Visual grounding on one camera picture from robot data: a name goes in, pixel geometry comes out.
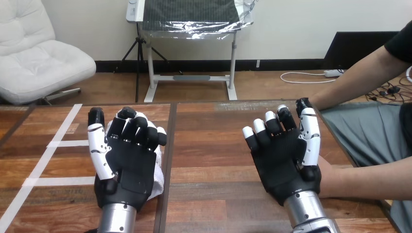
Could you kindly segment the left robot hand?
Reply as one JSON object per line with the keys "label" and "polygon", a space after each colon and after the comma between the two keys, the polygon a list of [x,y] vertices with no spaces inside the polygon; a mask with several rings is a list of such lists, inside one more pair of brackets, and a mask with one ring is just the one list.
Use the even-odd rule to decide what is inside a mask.
{"label": "left robot hand", "polygon": [[93,107],[88,113],[87,136],[100,208],[126,204],[139,211],[147,200],[163,192],[160,148],[167,143],[164,128],[128,106],[105,124],[102,108]]}

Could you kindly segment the person's hand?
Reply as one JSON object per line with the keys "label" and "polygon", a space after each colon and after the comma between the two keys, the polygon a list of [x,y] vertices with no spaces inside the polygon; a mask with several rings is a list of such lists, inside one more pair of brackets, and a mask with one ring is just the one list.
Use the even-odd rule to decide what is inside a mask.
{"label": "person's hand", "polygon": [[321,171],[320,194],[321,198],[331,198],[336,194],[336,175],[334,167],[327,162],[323,157],[319,157],[318,166]]}

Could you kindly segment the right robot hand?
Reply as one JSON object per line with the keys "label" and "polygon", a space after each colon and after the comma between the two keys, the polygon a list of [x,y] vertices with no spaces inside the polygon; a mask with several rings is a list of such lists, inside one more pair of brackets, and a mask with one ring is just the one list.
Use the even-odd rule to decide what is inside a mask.
{"label": "right robot hand", "polygon": [[300,123],[282,104],[277,112],[268,111],[253,127],[242,129],[264,189],[279,205],[297,193],[320,193],[318,166],[321,134],[318,119],[308,98],[296,101]]}

